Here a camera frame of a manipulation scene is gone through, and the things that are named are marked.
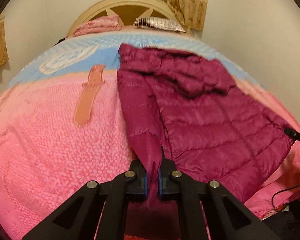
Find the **arched headboard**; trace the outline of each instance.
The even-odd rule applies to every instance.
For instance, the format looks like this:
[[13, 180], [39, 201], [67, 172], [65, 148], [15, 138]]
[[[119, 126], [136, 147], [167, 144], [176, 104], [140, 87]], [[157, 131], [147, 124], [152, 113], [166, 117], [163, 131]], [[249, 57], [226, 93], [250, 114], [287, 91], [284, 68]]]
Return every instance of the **arched headboard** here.
[[81, 23], [113, 14], [119, 15], [119, 21], [122, 25], [133, 25], [138, 17], [149, 16], [178, 21], [168, 5], [161, 0], [103, 0], [79, 16], [71, 26], [68, 36]]

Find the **purple puffer jacket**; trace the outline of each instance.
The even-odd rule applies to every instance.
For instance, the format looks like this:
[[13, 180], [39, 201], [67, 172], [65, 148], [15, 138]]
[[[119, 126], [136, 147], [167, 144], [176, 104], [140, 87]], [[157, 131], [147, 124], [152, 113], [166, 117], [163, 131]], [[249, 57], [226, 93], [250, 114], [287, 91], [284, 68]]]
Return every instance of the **purple puffer jacket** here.
[[157, 187], [161, 145], [179, 171], [216, 179], [243, 203], [287, 156], [293, 144], [283, 133], [287, 122], [240, 91], [218, 60], [127, 44], [119, 54], [127, 137], [151, 187]]

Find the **wire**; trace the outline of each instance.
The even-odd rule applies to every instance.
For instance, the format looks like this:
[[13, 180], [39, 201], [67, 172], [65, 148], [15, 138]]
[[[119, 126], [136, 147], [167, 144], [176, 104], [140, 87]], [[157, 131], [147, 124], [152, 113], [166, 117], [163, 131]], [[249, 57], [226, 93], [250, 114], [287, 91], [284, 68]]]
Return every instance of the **wire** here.
[[273, 206], [273, 208], [274, 208], [274, 210], [276, 211], [276, 212], [280, 212], [279, 210], [277, 210], [277, 208], [274, 206], [274, 204], [273, 204], [273, 199], [274, 199], [274, 197], [275, 196], [277, 196], [278, 194], [280, 194], [280, 193], [282, 193], [282, 192], [285, 192], [285, 191], [288, 191], [288, 190], [292, 190], [292, 189], [295, 189], [295, 188], [297, 188], [297, 187], [300, 187], [300, 184], [299, 185], [296, 185], [296, 186], [294, 186], [294, 187], [290, 187], [290, 188], [286, 188], [286, 189], [283, 189], [283, 190], [280, 190], [280, 191], [278, 191], [277, 193], [275, 193], [273, 196], [272, 196], [272, 198], [271, 198], [271, 204], [272, 204], [272, 206]]

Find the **pillow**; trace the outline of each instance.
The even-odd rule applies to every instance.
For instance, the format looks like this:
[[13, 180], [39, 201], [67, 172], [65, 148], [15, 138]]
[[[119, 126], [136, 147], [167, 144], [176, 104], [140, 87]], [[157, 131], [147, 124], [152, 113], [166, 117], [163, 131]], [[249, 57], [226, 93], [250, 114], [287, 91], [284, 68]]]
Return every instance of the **pillow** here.
[[154, 28], [177, 33], [186, 33], [182, 25], [175, 20], [164, 19], [160, 17], [143, 17], [138, 18], [133, 24], [141, 28]]

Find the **silver bolt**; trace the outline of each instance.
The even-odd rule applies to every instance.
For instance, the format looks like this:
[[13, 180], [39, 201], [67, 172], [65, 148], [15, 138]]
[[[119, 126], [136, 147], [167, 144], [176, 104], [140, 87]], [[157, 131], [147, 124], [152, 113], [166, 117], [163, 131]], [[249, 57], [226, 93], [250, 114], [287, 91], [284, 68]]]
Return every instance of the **silver bolt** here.
[[173, 171], [171, 174], [173, 177], [176, 177], [176, 178], [179, 178], [182, 175], [181, 171]]
[[213, 188], [216, 188], [216, 187], [219, 187], [220, 186], [220, 183], [216, 180], [212, 180], [210, 181], [210, 186], [213, 187]]
[[87, 187], [88, 188], [95, 188], [96, 186], [98, 186], [98, 182], [91, 180], [87, 183]]
[[127, 178], [132, 178], [135, 175], [134, 171], [126, 171], [124, 174]]

